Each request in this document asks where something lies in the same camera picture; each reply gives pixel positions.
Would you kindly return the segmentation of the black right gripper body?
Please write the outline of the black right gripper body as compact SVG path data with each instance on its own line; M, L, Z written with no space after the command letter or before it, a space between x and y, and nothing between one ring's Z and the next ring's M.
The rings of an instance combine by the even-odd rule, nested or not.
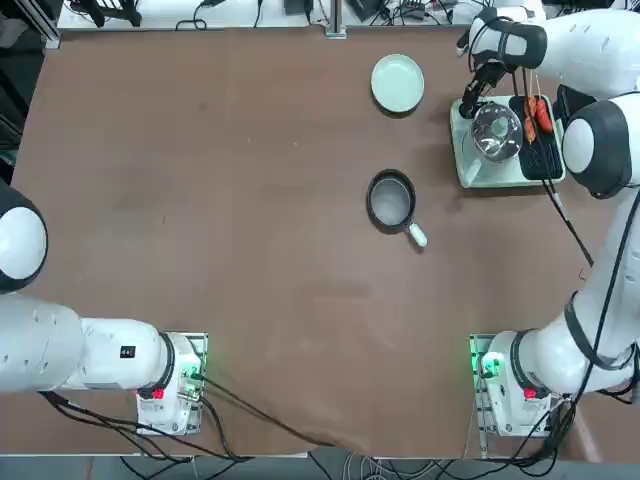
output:
M497 61L474 63L475 81L500 81L507 73L505 65Z

